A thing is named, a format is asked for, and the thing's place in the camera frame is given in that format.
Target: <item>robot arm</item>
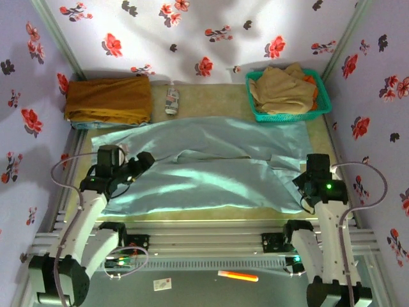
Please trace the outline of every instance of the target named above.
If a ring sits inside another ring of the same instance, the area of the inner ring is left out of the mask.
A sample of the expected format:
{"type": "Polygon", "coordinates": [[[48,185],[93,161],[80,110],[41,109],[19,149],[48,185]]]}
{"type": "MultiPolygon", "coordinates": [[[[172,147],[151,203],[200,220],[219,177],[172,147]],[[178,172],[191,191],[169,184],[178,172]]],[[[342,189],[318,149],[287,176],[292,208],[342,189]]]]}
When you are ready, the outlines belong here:
{"type": "Polygon", "coordinates": [[[316,212],[321,228],[322,251],[310,222],[288,221],[284,226],[286,242],[297,250],[307,273],[308,306],[349,307],[347,274],[350,275],[355,306],[369,306],[372,302],[371,289],[361,285],[353,260],[348,223],[339,225],[340,218],[349,209],[346,186],[342,180],[332,178],[329,156],[308,155],[307,171],[293,182],[316,212]],[[341,244],[345,246],[349,273],[344,269],[341,244]]]}
{"type": "Polygon", "coordinates": [[[112,223],[103,223],[95,236],[89,235],[118,185],[130,185],[155,160],[147,152],[138,154],[137,161],[134,158],[126,161],[125,156],[121,156],[118,146],[105,145],[98,149],[97,164],[90,169],[80,185],[83,204],[75,227],[70,230],[74,219],[72,215],[50,251],[31,259],[30,282],[38,303],[61,305],[54,282],[53,266],[64,234],[66,240],[58,259],[58,273],[67,306],[80,306],[84,302],[89,281],[98,266],[113,249],[123,246],[125,225],[115,227],[112,223]]]}

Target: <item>paper label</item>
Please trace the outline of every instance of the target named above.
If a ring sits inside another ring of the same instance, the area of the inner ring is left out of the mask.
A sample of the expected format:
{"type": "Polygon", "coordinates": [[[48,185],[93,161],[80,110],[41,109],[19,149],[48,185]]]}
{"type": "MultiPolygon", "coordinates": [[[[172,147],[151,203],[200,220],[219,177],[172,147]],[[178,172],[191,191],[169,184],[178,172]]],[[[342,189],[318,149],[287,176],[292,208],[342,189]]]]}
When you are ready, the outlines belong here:
{"type": "Polygon", "coordinates": [[[161,291],[172,289],[172,279],[165,278],[165,279],[158,279],[153,281],[153,290],[154,291],[161,291]]]}

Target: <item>plastic basket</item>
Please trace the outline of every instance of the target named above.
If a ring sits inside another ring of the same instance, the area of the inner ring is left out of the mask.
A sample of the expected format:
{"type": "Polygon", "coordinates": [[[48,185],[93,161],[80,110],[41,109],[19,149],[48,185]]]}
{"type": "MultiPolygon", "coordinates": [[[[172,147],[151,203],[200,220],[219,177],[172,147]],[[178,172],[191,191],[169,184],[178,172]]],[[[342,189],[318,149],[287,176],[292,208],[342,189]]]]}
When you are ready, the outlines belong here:
{"type": "Polygon", "coordinates": [[[251,111],[253,112],[257,122],[299,122],[301,120],[313,120],[317,118],[319,115],[331,112],[332,105],[330,97],[328,96],[328,93],[324,87],[324,83],[322,82],[320,75],[315,70],[312,69],[303,69],[302,71],[304,72],[305,75],[311,75],[314,78],[318,88],[318,96],[316,99],[318,105],[317,110],[309,111],[304,114],[281,113],[270,115],[267,113],[257,112],[256,107],[254,105],[253,96],[250,93],[249,80],[250,79],[255,81],[258,80],[263,75],[263,72],[249,72],[245,76],[245,85],[247,88],[247,94],[249,96],[251,111]]]}

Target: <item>light blue cloth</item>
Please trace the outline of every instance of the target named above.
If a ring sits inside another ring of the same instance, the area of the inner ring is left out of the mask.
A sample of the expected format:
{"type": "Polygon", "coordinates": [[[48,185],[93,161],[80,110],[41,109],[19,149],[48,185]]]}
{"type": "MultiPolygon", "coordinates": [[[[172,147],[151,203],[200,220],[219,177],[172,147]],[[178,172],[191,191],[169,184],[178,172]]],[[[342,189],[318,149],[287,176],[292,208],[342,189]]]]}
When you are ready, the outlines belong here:
{"type": "Polygon", "coordinates": [[[77,130],[93,130],[93,129],[106,129],[106,128],[133,128],[149,125],[150,123],[140,123],[135,125],[125,125],[121,123],[103,123],[103,122],[73,122],[71,126],[77,130]]]}
{"type": "Polygon", "coordinates": [[[155,123],[95,137],[92,144],[94,151],[124,144],[129,157],[145,151],[156,160],[126,194],[109,202],[108,216],[226,205],[297,213],[300,195],[292,180],[313,152],[304,122],[225,117],[155,123]]]}

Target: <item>orange cloth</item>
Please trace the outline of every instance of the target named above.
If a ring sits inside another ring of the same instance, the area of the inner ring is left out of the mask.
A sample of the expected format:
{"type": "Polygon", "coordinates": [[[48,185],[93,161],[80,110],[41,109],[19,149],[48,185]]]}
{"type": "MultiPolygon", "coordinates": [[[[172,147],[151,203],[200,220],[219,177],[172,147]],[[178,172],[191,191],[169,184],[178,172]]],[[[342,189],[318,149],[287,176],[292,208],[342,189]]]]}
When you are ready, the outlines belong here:
{"type": "Polygon", "coordinates": [[[65,118],[73,122],[134,125],[150,121],[151,87],[146,75],[70,81],[65,118]]]}
{"type": "MultiPolygon", "coordinates": [[[[312,84],[314,84],[315,86],[317,85],[317,84],[315,83],[314,77],[311,76],[311,75],[306,75],[306,76],[304,77],[304,81],[309,82],[309,83],[312,83],[312,84]]],[[[318,108],[317,97],[318,97],[318,89],[316,88],[315,91],[314,91],[314,95],[313,95],[313,100],[314,100],[313,106],[311,107],[310,111],[317,110],[317,108],[318,108]]]]}

